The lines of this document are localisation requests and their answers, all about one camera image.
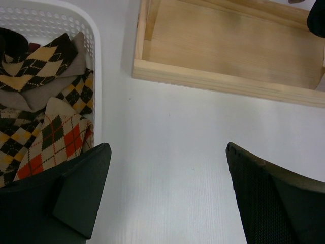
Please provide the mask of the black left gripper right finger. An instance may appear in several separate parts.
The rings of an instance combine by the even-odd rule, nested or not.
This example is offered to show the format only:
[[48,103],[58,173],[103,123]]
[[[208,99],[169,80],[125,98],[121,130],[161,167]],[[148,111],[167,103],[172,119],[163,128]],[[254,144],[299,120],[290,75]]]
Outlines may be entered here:
[[247,243],[324,243],[324,182],[232,142],[225,152]]

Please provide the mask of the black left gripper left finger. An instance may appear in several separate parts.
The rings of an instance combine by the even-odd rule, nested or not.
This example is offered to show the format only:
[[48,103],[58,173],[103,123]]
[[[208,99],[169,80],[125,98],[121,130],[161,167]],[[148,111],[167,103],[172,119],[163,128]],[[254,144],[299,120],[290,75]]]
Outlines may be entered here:
[[1,243],[86,243],[111,160],[102,143],[80,156],[1,188]]

